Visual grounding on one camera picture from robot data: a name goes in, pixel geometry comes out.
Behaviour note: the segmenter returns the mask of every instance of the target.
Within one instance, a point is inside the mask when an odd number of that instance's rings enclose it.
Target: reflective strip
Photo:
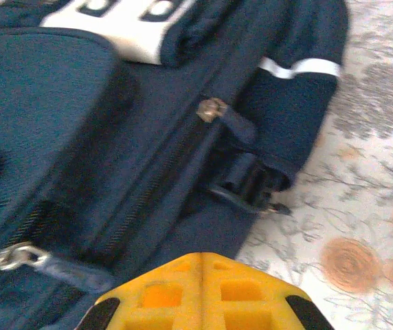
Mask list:
[[[294,63],[290,69],[284,69],[274,60],[264,57],[259,67],[281,79],[293,79],[297,74],[307,72],[314,74],[330,74],[331,76],[340,77],[340,65],[321,58],[306,58]]]

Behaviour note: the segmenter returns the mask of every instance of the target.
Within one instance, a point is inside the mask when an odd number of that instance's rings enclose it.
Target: metal zipper pull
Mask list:
[[[205,122],[213,122],[215,118],[219,118],[244,144],[252,144],[256,140],[256,126],[219,98],[202,101],[196,114]]]
[[[0,270],[15,270],[22,265],[90,294],[109,291],[115,284],[113,275],[105,269],[55,257],[30,242],[11,245],[0,251]]]
[[[285,206],[284,204],[281,203],[270,203],[268,204],[268,208],[265,211],[265,213],[278,213],[279,215],[291,215],[291,210]]]

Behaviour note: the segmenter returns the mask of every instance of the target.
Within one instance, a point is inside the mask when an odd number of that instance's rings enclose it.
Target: floral tablecloth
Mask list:
[[[238,260],[300,286],[336,330],[393,329],[393,1],[349,0],[340,90],[292,191]]]

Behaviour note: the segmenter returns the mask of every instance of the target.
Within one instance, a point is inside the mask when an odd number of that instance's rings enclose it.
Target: black buckle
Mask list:
[[[290,215],[283,204],[270,202],[275,191],[275,171],[267,168],[252,153],[238,151],[226,157],[206,189],[214,196],[246,212],[264,211]]]

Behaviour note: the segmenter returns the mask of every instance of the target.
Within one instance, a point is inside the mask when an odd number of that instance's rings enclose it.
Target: navy blue backpack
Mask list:
[[[73,329],[289,213],[271,195],[311,152],[347,29],[343,0],[1,4],[0,329]]]

